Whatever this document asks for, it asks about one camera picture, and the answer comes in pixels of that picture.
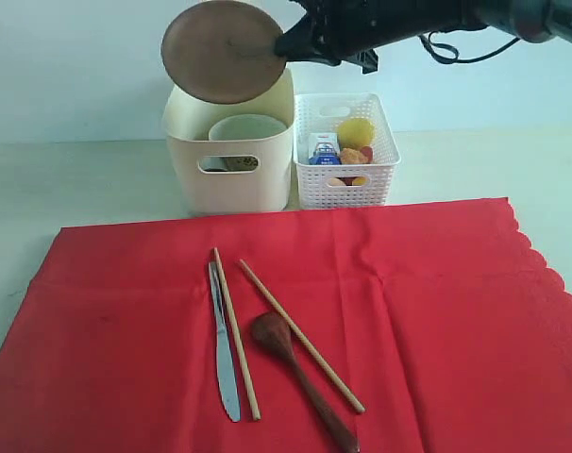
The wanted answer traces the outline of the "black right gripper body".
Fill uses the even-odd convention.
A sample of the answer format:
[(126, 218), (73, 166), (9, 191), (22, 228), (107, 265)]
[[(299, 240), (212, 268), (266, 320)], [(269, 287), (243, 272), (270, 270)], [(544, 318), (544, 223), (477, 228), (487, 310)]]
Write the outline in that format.
[(379, 68), (378, 47), (475, 23), (472, 1), (302, 1), (323, 30), (328, 54), (364, 74)]

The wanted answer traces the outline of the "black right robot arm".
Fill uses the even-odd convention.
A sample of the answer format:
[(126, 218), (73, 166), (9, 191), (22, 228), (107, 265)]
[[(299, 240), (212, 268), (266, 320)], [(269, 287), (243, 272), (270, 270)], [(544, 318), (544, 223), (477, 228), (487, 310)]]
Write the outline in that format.
[(493, 27), (511, 44), (559, 37), (572, 43), (572, 1), (304, 1), (304, 16), (275, 44), (278, 56), (328, 66), (348, 62), (366, 74), (379, 67), (377, 48), (418, 38), (444, 65), (463, 64), (459, 51), (434, 42), (436, 33)]

